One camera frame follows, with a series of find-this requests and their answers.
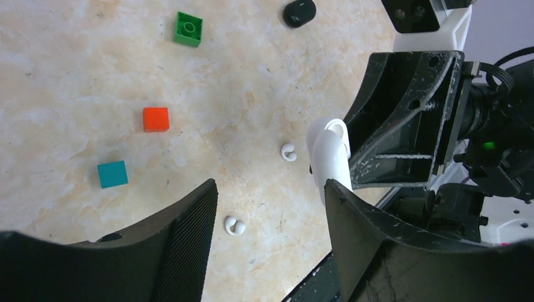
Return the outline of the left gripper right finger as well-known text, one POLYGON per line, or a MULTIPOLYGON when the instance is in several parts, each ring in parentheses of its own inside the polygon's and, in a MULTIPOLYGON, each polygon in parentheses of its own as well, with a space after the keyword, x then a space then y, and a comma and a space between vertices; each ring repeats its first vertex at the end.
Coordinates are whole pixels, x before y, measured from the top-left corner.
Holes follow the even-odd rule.
POLYGON ((532 301, 533 241, 500 247, 427 232, 326 182, 344 301, 532 301))

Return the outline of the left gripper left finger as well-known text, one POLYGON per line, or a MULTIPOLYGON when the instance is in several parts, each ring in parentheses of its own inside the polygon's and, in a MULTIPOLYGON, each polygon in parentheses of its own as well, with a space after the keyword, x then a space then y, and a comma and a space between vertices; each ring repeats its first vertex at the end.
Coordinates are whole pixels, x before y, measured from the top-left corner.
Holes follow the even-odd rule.
POLYGON ((70 245, 1 232, 2 301, 200 301, 218 191, 181 200, 95 242, 70 245))

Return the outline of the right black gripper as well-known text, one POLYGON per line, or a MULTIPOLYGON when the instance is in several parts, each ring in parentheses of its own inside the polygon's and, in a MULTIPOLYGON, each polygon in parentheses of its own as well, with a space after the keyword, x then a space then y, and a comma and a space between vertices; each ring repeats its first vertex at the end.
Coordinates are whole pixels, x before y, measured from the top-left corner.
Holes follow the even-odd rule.
MULTIPOLYGON (((459 137, 466 149, 453 161, 459 183, 428 194, 425 227, 443 236, 487 244, 533 238, 532 48, 482 66, 471 87, 459 137)), ((426 187, 452 156, 464 76, 460 51, 379 52, 344 118, 355 189, 426 187)))

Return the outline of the white earbud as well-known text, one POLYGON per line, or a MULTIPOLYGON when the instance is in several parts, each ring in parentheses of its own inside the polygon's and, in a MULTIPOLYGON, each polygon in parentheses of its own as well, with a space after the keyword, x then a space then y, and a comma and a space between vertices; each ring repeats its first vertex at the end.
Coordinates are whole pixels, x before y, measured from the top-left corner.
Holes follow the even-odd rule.
POLYGON ((240 236, 246 230, 246 223, 234 216, 227 216, 224 221, 224 228, 228 235, 240 236))
POLYGON ((297 159, 297 154, 295 153, 295 146, 292 143, 284 144, 280 150, 281 157, 287 162, 294 162, 297 159))

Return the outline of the white earbud charging case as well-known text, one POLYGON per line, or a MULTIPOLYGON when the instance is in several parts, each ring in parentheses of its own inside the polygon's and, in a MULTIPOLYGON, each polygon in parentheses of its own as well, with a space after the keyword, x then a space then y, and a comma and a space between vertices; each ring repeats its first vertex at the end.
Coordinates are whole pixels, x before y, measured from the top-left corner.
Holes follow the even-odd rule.
POLYGON ((319 118, 310 125, 305 141, 322 204, 326 204, 325 185, 328 179, 335 179, 352 190, 348 163, 351 150, 345 122, 339 118, 319 118))

